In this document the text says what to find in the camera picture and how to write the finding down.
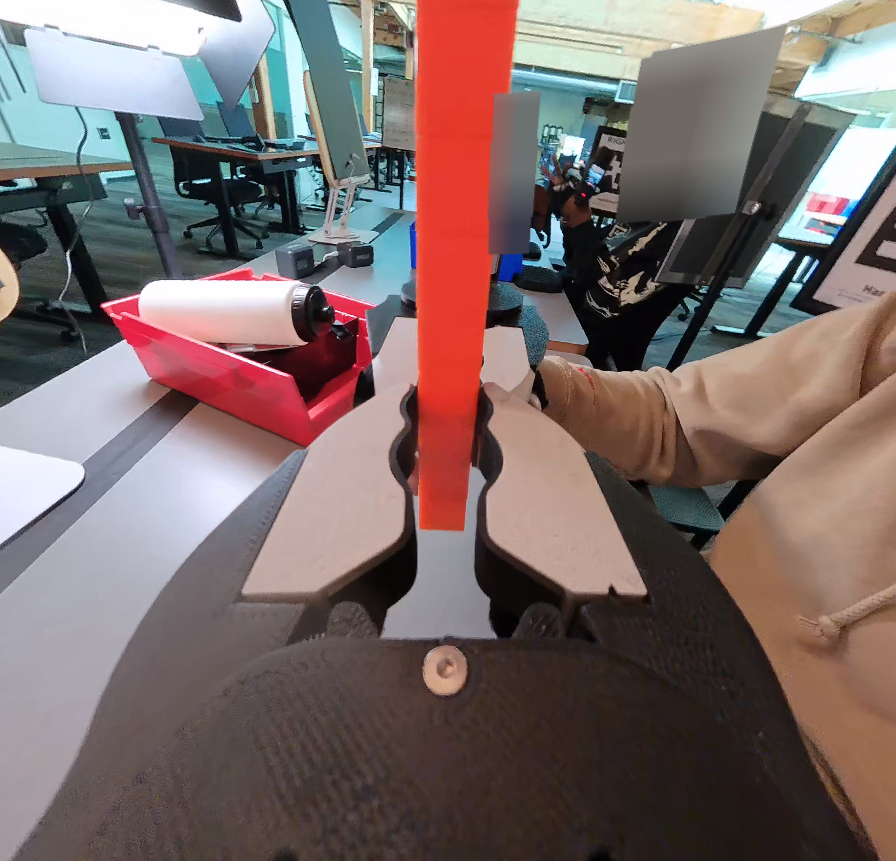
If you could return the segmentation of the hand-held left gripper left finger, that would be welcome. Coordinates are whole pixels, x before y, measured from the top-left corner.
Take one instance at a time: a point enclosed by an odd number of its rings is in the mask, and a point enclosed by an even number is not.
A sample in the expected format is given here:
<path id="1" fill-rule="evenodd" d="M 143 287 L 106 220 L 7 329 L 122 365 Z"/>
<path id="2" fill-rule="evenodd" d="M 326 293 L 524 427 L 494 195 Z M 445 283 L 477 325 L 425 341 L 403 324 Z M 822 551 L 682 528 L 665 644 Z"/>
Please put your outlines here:
<path id="1" fill-rule="evenodd" d="M 305 452 L 241 589 L 249 602 L 362 607 L 375 631 L 418 571 L 416 389 L 398 383 Z"/>

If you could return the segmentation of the orange block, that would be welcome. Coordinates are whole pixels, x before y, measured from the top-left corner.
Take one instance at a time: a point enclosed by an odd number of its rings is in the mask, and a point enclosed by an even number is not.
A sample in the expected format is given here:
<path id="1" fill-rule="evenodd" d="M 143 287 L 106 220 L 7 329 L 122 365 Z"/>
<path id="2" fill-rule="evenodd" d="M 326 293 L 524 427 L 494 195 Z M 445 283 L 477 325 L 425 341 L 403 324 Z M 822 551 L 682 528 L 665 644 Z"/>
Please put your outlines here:
<path id="1" fill-rule="evenodd" d="M 416 0 L 419 526 L 462 531 L 487 319 L 489 153 L 519 0 Z"/>

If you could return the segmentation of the red divided plastic bin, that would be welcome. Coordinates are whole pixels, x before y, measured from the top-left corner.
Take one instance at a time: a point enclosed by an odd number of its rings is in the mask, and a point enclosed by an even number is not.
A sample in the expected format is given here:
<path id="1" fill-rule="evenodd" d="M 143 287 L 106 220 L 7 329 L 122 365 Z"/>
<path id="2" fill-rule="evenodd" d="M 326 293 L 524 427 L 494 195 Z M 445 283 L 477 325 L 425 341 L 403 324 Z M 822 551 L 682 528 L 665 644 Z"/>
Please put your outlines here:
<path id="1" fill-rule="evenodd" d="M 350 318 L 359 321 L 357 362 L 330 382 L 311 405 L 303 401 L 290 376 L 263 363 L 264 355 L 277 351 L 273 347 L 238 353 L 157 328 L 139 317 L 138 295 L 104 303 L 103 309 L 155 382 L 308 445 L 352 409 L 357 379 L 372 361 L 364 319 L 372 305 L 330 290 L 323 292 L 334 307 L 336 323 Z"/>

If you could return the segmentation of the white water bottle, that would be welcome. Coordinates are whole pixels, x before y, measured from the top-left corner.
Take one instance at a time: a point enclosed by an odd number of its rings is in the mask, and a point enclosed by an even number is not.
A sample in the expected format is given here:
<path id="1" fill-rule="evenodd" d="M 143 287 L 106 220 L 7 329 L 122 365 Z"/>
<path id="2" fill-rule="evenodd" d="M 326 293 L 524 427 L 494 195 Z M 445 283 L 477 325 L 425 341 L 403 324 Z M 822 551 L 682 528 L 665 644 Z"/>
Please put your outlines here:
<path id="1" fill-rule="evenodd" d="M 284 280 L 157 281 L 138 298 L 148 324 L 210 344 L 300 347 L 333 329 L 334 307 L 315 285 Z"/>

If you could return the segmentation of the blue plastic bin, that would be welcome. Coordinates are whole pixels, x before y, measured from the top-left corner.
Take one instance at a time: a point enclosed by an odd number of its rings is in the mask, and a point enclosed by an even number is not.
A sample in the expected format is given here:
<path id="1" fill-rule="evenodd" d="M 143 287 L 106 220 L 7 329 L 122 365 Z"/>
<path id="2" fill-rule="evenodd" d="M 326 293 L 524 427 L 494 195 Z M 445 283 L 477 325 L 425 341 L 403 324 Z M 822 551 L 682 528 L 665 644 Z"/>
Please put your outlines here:
<path id="1" fill-rule="evenodd" d="M 416 221 L 412 221 L 409 225 L 409 256 L 411 270 L 415 271 L 418 266 L 418 232 Z M 499 282 L 512 282 L 513 277 L 518 273 L 521 273 L 522 267 L 522 254 L 498 255 L 492 264 L 491 275 Z"/>

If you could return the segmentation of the black bin divider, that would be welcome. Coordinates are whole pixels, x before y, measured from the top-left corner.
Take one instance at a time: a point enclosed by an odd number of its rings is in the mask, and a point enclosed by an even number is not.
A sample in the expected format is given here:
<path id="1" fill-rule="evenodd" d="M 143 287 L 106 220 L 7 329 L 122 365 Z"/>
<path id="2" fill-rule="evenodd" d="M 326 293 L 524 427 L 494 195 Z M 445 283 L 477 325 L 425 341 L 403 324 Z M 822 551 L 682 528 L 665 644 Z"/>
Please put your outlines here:
<path id="1" fill-rule="evenodd" d="M 307 405 L 338 376 L 348 373 L 357 362 L 359 321 L 350 318 L 335 323 L 330 332 L 315 342 L 293 349 L 272 351 L 263 356 L 263 363 L 290 376 Z"/>

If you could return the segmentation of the teal chair seat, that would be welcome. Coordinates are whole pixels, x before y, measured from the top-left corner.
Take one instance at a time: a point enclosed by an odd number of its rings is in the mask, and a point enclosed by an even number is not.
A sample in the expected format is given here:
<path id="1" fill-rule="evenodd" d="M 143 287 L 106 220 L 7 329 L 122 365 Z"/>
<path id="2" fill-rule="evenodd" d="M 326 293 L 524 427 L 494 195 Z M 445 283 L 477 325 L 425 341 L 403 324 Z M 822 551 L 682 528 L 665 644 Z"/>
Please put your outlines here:
<path id="1" fill-rule="evenodd" d="M 647 486 L 650 499 L 659 514 L 703 550 L 724 528 L 725 519 L 702 488 L 683 486 Z"/>

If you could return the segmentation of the grey dumbbell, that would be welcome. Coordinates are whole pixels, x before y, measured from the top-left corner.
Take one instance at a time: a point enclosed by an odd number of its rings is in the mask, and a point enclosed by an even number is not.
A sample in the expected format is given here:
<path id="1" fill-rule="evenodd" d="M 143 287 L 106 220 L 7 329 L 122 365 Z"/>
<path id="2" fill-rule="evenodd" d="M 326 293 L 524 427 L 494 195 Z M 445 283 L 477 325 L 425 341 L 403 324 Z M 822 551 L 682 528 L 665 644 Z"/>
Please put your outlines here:
<path id="1" fill-rule="evenodd" d="M 275 250 L 278 274 L 289 279 L 308 281 L 315 274 L 330 268 L 366 268 L 373 265 L 375 251 L 371 244 L 341 242 L 330 246 L 320 260 L 310 245 L 290 243 Z"/>

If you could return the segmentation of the wooden board stand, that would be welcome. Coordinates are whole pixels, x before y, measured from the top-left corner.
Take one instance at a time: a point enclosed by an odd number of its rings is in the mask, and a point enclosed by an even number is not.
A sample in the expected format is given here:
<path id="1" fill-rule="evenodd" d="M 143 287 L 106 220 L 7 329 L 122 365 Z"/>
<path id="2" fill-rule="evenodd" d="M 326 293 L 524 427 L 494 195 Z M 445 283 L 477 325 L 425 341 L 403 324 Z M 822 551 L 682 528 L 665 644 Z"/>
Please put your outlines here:
<path id="1" fill-rule="evenodd" d="M 375 230 L 352 228 L 349 223 L 356 190 L 367 185 L 371 181 L 370 176 L 350 175 L 344 179 L 337 179 L 331 169 L 324 169 L 323 172 L 330 190 L 323 225 L 306 234 L 305 239 L 311 244 L 329 246 L 349 242 L 368 244 L 375 240 L 377 237 Z"/>

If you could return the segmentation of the framed marker poster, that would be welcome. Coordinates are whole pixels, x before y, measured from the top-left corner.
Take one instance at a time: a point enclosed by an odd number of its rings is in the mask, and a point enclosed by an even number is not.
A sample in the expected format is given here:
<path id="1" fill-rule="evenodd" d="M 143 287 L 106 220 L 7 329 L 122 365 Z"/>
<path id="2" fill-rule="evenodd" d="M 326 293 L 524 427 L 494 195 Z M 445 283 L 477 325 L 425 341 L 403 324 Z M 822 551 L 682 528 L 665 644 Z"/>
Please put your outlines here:
<path id="1" fill-rule="evenodd" d="M 879 299 L 895 289 L 895 153 L 791 302 L 807 315 Z"/>
<path id="2" fill-rule="evenodd" d="M 601 126 L 588 158 L 587 183 L 592 193 L 588 205 L 601 216 L 616 216 L 626 131 Z"/>

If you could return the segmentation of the whiteboard on stand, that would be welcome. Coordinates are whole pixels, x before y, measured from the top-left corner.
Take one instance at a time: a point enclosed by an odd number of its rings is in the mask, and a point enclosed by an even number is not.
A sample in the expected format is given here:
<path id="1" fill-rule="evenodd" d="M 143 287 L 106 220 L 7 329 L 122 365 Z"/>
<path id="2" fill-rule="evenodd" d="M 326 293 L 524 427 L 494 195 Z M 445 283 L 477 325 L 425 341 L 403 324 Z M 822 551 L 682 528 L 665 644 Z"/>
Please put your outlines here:
<path id="1" fill-rule="evenodd" d="M 383 87 L 382 145 L 414 153 L 416 140 L 415 82 L 387 76 Z"/>

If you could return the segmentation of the black easel stand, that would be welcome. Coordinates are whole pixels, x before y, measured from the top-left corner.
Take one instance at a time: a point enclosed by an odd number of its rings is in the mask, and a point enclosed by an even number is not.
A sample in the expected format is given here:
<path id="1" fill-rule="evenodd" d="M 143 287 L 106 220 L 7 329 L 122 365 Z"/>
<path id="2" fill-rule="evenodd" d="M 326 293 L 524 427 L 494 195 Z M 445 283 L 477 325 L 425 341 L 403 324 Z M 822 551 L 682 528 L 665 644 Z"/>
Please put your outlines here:
<path id="1" fill-rule="evenodd" d="M 725 288 L 742 288 L 855 114 L 770 95 L 757 123 L 735 212 L 682 223 L 662 267 L 663 284 L 704 287 L 666 367 L 674 370 Z"/>

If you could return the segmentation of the black light stand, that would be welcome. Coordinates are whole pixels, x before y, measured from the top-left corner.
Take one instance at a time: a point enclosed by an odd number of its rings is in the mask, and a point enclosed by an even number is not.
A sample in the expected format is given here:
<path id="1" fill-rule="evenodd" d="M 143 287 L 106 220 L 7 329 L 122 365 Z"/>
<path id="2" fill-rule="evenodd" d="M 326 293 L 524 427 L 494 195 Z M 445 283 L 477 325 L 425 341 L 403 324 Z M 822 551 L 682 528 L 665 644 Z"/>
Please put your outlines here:
<path id="1" fill-rule="evenodd" d="M 133 211 L 146 221 L 166 277 L 169 280 L 181 280 L 184 273 L 176 258 L 168 218 L 162 208 L 149 160 L 140 139 L 136 116 L 120 111 L 115 111 L 115 115 L 140 187 L 141 203 L 139 208 L 133 206 Z"/>

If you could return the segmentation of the white board stand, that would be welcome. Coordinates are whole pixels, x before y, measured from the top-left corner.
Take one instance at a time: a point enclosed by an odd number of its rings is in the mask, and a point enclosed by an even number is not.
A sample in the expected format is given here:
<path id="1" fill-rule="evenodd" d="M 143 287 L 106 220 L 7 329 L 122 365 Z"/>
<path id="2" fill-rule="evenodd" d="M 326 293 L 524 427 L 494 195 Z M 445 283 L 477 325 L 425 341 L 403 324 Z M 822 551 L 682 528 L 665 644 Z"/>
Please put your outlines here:
<path id="1" fill-rule="evenodd" d="M 71 497 L 86 477 L 82 464 L 1 447 L 1 546 Z"/>

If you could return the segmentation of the softbox light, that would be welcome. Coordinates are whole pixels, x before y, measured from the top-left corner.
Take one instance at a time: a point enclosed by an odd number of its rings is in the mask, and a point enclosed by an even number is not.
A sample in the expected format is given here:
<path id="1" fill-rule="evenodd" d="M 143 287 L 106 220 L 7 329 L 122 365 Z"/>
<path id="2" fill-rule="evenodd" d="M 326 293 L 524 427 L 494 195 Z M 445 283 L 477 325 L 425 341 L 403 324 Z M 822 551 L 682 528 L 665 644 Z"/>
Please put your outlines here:
<path id="1" fill-rule="evenodd" d="M 1 16 L 44 103 L 187 120 L 203 114 L 183 61 L 232 107 L 274 33 L 262 0 L 1 0 Z"/>

